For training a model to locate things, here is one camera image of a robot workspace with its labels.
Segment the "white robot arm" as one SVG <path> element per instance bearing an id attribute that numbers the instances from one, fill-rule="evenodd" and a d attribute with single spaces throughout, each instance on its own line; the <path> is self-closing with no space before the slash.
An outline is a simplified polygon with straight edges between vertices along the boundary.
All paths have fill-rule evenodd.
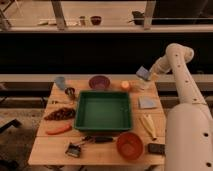
<path id="1" fill-rule="evenodd" d="M 177 43 L 166 47 L 150 71 L 172 71 L 179 104 L 166 120 L 165 171 L 213 171 L 213 116 L 190 74 L 194 50 Z"/>

